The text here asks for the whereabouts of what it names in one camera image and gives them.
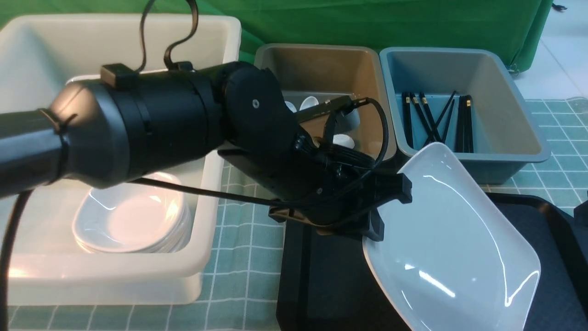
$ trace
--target white dish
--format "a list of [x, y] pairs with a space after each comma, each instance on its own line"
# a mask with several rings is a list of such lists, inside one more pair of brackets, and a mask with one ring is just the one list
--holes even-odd
[[302, 101], [302, 104], [300, 105], [300, 110], [305, 110], [307, 108], [314, 107], [318, 104], [319, 100], [313, 96], [310, 96], [304, 99], [304, 101]]
[[[154, 173], [150, 179], [181, 184], [176, 176]], [[184, 215], [184, 194], [165, 188], [120, 184], [88, 192], [72, 231], [78, 243], [93, 251], [129, 253], [157, 245]]]
[[522, 330], [540, 275], [537, 254], [443, 144], [401, 169], [413, 202], [378, 208], [384, 241], [366, 261], [412, 330]]
[[[185, 237], [189, 237], [188, 230], [189, 225], [191, 224], [191, 216], [192, 214], [190, 209], [188, 206], [185, 206], [177, 225], [161, 241], [144, 249], [125, 253], [171, 253], [172, 250], [179, 245], [179, 243], [183, 242]], [[78, 245], [88, 253], [110, 253], [108, 251], [100, 251], [98, 249], [94, 249], [93, 247], [89, 247], [82, 241], [76, 241]]]

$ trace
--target black bracket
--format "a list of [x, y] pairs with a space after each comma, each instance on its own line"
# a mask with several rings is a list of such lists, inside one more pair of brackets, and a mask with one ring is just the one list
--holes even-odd
[[358, 203], [346, 210], [343, 219], [328, 225], [317, 226], [301, 212], [285, 207], [270, 207], [268, 216], [277, 222], [296, 221], [310, 224], [318, 234], [338, 235], [361, 240], [368, 237], [374, 241], [384, 239], [384, 222], [377, 208], [392, 200], [412, 202], [412, 182], [404, 174], [377, 174], [370, 176], [360, 190], [353, 192]]

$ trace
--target robotic arm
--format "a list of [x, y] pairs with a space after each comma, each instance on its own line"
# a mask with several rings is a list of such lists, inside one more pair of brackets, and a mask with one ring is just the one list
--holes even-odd
[[[369, 102], [343, 97], [316, 107], [337, 114]], [[47, 109], [0, 115], [0, 197], [61, 178], [106, 188], [217, 149], [291, 202], [272, 208], [274, 219], [382, 240], [377, 206], [409, 203], [411, 183], [373, 169], [383, 152], [374, 161], [333, 145], [335, 120], [329, 117], [321, 139], [311, 137], [285, 105], [274, 75], [242, 62], [199, 71], [180, 62], [141, 75], [105, 65], [101, 79], [68, 84]]]

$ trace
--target green backdrop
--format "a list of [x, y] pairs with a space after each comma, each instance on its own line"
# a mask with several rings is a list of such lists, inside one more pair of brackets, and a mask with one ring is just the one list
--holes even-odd
[[[146, 0], [0, 0], [0, 26], [26, 14], [141, 12]], [[198, 0], [201, 13], [237, 17], [241, 59], [269, 42], [482, 48], [527, 70], [552, 0]], [[185, 0], [154, 12], [188, 13]]]

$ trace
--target white plastic bin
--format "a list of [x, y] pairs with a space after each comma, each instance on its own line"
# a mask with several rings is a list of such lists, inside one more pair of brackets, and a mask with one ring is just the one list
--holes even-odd
[[[141, 63], [139, 15], [23, 16], [0, 31], [0, 112], [47, 107], [72, 77], [95, 75], [102, 64]], [[185, 37], [190, 15], [150, 14], [145, 37], [147, 70], [164, 68], [163, 52]], [[194, 38], [172, 53], [174, 61], [204, 68], [236, 61], [240, 23], [200, 16]], [[223, 160], [167, 170], [184, 184], [219, 190]], [[192, 196], [190, 242], [169, 254], [89, 254], [75, 243], [73, 215], [90, 188], [62, 180], [33, 193], [17, 233], [9, 279], [9, 304], [180, 304], [201, 292], [216, 226], [218, 199]], [[4, 227], [14, 198], [0, 200]]]

